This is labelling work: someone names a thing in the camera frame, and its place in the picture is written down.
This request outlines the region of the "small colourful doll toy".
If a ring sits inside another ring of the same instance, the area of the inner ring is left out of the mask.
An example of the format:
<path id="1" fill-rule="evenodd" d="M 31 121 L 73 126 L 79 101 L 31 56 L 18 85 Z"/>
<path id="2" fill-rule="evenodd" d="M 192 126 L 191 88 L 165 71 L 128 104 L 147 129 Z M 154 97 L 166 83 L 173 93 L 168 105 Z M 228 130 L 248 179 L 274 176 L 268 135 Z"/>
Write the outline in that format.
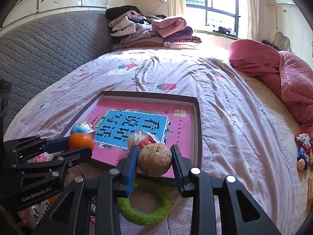
<path id="1" fill-rule="evenodd" d="M 309 134 L 299 132 L 294 135 L 294 141 L 298 149 L 297 170 L 308 170 L 308 166 L 312 165 L 312 146 Z"/>

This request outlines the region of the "orange tangerine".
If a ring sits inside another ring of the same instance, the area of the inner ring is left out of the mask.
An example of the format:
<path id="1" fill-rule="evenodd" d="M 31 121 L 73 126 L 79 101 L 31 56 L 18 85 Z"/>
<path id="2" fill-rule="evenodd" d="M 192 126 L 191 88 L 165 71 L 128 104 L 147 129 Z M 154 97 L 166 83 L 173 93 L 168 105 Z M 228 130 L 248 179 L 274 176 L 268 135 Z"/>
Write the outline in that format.
<path id="1" fill-rule="evenodd" d="M 69 147 L 71 150 L 77 150 L 83 147 L 88 147 L 91 151 L 93 151 L 94 140 L 89 134 L 74 133 L 69 138 Z"/>
<path id="2" fill-rule="evenodd" d="M 52 205 L 52 204 L 58 199 L 59 196 L 60 196 L 60 194 L 57 194 L 57 195 L 55 195 L 55 196 L 50 197 L 50 198 L 48 199 L 49 204 Z"/>

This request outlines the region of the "blue cookie packet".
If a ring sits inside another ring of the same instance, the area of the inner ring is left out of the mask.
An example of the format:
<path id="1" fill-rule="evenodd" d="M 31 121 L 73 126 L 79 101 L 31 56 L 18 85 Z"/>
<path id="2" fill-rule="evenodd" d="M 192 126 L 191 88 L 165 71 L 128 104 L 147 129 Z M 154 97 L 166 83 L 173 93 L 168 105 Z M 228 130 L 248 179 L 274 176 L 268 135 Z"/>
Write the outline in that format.
<path id="1" fill-rule="evenodd" d="M 90 215 L 91 216 L 96 216 L 96 208 L 97 208 L 97 196 L 92 196 L 91 207 L 90 207 Z"/>

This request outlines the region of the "strawberry print bed sheet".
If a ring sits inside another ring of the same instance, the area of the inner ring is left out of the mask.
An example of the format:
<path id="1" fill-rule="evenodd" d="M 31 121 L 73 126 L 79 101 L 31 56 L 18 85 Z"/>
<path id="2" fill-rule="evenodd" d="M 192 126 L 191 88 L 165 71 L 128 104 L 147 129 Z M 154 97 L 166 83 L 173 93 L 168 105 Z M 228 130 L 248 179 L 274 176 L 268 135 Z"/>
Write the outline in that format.
<path id="1" fill-rule="evenodd" d="M 308 216 L 307 174 L 298 172 L 298 122 L 261 81 L 218 55 L 197 50 L 131 49 L 102 55 L 33 98 L 4 138 L 57 138 L 102 91 L 192 96 L 200 104 L 202 169 L 236 176 L 282 234 Z"/>

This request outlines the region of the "pile of folded clothes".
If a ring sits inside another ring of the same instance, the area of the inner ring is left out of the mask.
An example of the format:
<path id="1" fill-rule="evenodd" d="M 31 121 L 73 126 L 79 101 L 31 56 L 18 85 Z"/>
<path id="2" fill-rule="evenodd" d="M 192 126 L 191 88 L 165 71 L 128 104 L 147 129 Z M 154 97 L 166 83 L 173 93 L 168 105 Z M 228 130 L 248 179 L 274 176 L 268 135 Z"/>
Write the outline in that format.
<path id="1" fill-rule="evenodd" d="M 132 5 L 108 8 L 105 16 L 110 21 L 110 35 L 116 40 L 113 52 L 142 47 L 196 49 L 202 44 L 181 16 L 145 16 Z"/>

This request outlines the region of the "cream sheer scrunchie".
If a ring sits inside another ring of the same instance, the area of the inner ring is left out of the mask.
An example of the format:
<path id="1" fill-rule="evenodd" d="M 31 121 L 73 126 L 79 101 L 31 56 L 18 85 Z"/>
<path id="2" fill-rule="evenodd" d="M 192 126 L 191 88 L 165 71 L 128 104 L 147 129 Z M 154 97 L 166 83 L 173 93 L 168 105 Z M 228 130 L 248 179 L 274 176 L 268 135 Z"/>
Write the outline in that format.
<path id="1" fill-rule="evenodd" d="M 45 216 L 45 214 L 50 209 L 50 207 L 51 207 L 51 205 L 49 203 L 49 200 L 45 200 L 43 202 L 40 202 L 40 203 L 30 207 L 31 216 L 32 216 L 32 223 L 34 224 L 34 226 L 38 225 L 38 223 Z"/>

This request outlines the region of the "grey quilted headboard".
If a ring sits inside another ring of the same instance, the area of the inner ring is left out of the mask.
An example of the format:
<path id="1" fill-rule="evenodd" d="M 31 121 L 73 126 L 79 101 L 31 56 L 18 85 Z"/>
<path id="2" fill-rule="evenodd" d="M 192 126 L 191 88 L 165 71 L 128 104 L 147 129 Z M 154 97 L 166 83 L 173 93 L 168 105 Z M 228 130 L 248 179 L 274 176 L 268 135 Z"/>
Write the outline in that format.
<path id="1" fill-rule="evenodd" d="M 7 129 L 38 93 L 79 66 L 110 51 L 113 37 L 104 11 L 52 14 L 1 36 L 1 78 L 12 84 Z"/>

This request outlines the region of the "dark clothes on windowsill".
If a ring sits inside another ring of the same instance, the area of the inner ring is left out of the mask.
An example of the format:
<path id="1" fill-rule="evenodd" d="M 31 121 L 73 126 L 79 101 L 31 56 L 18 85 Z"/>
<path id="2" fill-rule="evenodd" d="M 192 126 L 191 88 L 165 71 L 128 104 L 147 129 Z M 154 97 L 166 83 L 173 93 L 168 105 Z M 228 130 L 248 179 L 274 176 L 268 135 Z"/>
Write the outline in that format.
<path id="1" fill-rule="evenodd" d="M 223 34 L 226 36 L 231 36 L 236 38 L 237 34 L 235 32 L 232 31 L 231 28 L 224 28 L 224 27 L 218 27 L 217 30 L 213 30 L 214 33 L 219 33 L 219 34 Z"/>

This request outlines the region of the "red surprise egg toy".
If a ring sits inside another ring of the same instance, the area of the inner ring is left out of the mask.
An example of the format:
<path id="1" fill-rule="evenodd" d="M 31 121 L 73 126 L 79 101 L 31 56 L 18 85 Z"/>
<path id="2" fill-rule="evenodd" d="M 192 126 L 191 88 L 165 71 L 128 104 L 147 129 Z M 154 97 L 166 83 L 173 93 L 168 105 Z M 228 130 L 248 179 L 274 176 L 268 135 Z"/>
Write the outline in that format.
<path id="1" fill-rule="evenodd" d="M 132 146 L 137 146 L 141 151 L 149 144 L 159 143 L 157 137 L 144 130 L 135 130 L 127 138 L 127 148 L 130 150 Z"/>

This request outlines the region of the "blue surprise egg toy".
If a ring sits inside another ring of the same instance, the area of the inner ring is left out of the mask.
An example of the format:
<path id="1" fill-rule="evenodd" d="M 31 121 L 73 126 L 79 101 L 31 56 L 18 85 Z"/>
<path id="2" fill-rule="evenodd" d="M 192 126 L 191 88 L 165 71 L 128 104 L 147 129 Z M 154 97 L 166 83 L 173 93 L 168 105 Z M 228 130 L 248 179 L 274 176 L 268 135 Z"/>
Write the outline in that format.
<path id="1" fill-rule="evenodd" d="M 70 130 L 70 135 L 75 133 L 88 134 L 92 138 L 95 138 L 97 129 L 88 121 L 80 121 L 73 125 Z"/>

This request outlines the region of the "brown walnut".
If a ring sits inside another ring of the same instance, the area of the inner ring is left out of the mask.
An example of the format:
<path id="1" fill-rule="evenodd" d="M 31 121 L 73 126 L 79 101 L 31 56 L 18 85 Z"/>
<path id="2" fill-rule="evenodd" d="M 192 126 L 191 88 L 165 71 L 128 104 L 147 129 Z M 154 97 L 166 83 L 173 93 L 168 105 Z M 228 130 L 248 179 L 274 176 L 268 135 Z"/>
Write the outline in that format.
<path id="1" fill-rule="evenodd" d="M 161 177 L 171 167 L 172 152 L 162 143 L 146 145 L 140 150 L 137 165 L 143 174 Z"/>

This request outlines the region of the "window with dark frame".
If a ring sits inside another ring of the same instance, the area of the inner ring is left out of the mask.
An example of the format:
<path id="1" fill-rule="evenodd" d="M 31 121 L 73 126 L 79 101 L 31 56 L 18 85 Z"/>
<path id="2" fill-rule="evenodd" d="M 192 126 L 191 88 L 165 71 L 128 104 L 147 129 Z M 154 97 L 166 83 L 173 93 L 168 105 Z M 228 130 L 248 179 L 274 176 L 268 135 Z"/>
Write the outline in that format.
<path id="1" fill-rule="evenodd" d="M 238 0 L 186 0 L 184 17 L 194 30 L 231 28 L 238 36 Z"/>

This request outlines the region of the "pink quilted blanket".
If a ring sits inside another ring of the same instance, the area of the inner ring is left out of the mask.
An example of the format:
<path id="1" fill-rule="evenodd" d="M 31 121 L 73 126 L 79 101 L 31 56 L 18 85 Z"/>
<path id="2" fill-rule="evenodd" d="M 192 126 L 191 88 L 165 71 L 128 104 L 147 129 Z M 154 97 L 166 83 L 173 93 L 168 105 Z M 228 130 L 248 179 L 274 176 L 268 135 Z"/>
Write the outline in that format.
<path id="1" fill-rule="evenodd" d="M 240 39 L 229 46 L 229 62 L 240 72 L 259 78 L 312 137 L 312 69 L 304 60 L 292 52 Z"/>

